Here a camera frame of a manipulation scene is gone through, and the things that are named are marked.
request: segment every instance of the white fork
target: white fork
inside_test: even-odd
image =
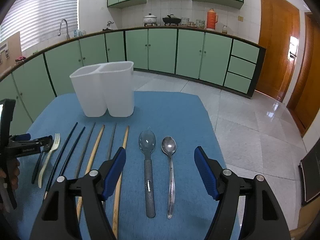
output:
[[[39,177],[38,177],[38,186],[39,186],[39,188],[42,187],[42,178],[43,178],[43,174],[44,174],[45,168],[47,167],[47,165],[49,163],[49,159],[50,159],[52,153],[58,149],[59,144],[60,144],[60,134],[56,133],[55,136],[54,136],[54,141],[53,141],[52,147],[51,147],[50,151],[48,152],[47,158],[45,159],[45,162],[44,162],[44,164],[43,164],[43,166],[41,168],[41,171],[39,173]]]

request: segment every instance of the tiled floor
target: tiled floor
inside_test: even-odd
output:
[[[301,204],[298,165],[306,149],[289,111],[259,92],[252,99],[168,76],[134,72],[138,91],[198,95],[208,111],[227,167],[238,176],[262,174],[270,184],[289,229],[295,229]],[[240,223],[244,197],[240,197]]]

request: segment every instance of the drawer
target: drawer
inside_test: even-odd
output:
[[[232,55],[257,63],[259,48],[242,41],[233,40]]]
[[[250,83],[250,79],[228,72],[224,86],[246,94]]]
[[[243,59],[233,57],[230,58],[228,71],[252,78],[256,65]]]

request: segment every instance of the blue table mat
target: blue table mat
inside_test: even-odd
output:
[[[79,132],[85,126],[84,133],[71,157],[65,176],[75,176],[81,150],[92,127],[93,130],[86,155],[80,171],[84,175],[91,150],[101,126],[104,129],[92,169],[98,169],[106,159],[106,151],[113,125],[117,122],[111,157],[122,146],[126,126],[129,125],[127,141],[127,159],[123,170],[119,240],[133,239],[204,239],[212,222],[218,202],[207,194],[194,162],[194,150],[202,146],[209,158],[216,159],[225,168],[225,162],[213,132],[206,109],[198,96],[179,92],[135,92],[135,109],[127,118],[111,117],[108,111],[99,118],[84,115],[75,94],[66,94],[55,98],[38,116],[28,132],[32,138],[61,134],[59,149],[52,155],[44,175],[43,187],[38,188],[37,181],[31,184],[31,177],[38,155],[20,158],[19,188],[16,191],[18,208],[7,215],[9,223],[22,239],[29,239],[36,215],[42,204],[45,186],[62,145],[73,125],[78,125],[67,144],[58,166],[56,177]],[[144,195],[144,155],[138,146],[141,131],[150,128],[156,136],[156,148],[151,155],[156,217],[146,216]],[[176,198],[172,219],[167,219],[169,190],[168,157],[161,152],[161,141],[172,136],[177,143],[173,155],[176,184]],[[114,194],[107,200],[106,210],[112,225]],[[80,220],[83,240],[90,239],[84,211]],[[239,237],[239,222],[236,219],[231,239]]]

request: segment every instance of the window blinds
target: window blinds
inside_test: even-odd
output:
[[[77,0],[16,0],[0,26],[0,42],[20,31],[21,49],[58,35],[60,21],[77,29]],[[61,35],[66,34],[63,22]]]

